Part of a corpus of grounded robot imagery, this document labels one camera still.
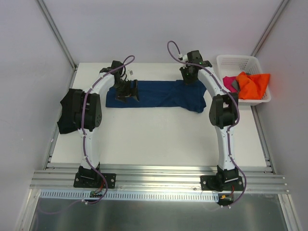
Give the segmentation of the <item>blue t shirt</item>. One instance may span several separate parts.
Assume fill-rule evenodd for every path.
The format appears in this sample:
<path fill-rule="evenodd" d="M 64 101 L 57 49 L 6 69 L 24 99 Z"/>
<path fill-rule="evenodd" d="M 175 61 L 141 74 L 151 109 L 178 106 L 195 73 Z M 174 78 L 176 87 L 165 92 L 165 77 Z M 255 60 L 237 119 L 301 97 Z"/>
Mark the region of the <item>blue t shirt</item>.
<path fill-rule="evenodd" d="M 139 81 L 139 101 L 129 97 L 126 102 L 116 99 L 116 90 L 110 88 L 106 95 L 107 108 L 157 108 L 181 107 L 191 112 L 202 113 L 206 108 L 206 87 L 196 81 L 190 85 L 183 80 Z"/>

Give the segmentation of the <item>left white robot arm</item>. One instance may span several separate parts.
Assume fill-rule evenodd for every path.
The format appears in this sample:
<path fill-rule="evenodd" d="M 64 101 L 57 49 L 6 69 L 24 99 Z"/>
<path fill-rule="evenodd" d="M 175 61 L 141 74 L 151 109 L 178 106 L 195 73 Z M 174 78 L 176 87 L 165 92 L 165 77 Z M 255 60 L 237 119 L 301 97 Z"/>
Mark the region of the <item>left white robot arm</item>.
<path fill-rule="evenodd" d="M 101 97 L 109 89 L 115 89 L 115 98 L 127 102 L 128 98 L 139 101 L 138 81 L 128 79 L 127 65 L 133 55 L 123 62 L 112 61 L 110 67 L 100 70 L 97 79 L 85 89 L 70 88 L 61 100 L 62 112 L 57 123 L 61 134 L 78 131 L 82 138 L 83 157 L 78 174 L 89 186 L 96 187 L 101 181 L 100 154 L 96 148 L 95 133 L 102 122 Z"/>

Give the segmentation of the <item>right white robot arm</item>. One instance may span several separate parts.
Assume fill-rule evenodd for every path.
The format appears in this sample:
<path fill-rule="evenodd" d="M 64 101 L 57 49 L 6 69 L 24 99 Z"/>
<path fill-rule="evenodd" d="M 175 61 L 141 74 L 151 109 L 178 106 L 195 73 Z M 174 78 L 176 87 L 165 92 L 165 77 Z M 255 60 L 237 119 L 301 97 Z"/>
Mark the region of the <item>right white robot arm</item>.
<path fill-rule="evenodd" d="M 206 186 L 218 192 L 228 189 L 239 179 L 239 169 L 234 155 L 234 127 L 238 123 L 238 96 L 226 89 L 215 75 L 212 64 L 204 61 L 198 50 L 186 55 L 179 54 L 180 68 L 184 83 L 200 81 L 209 92 L 212 103 L 209 120 L 218 138 L 218 165 L 214 177 L 206 180 Z"/>

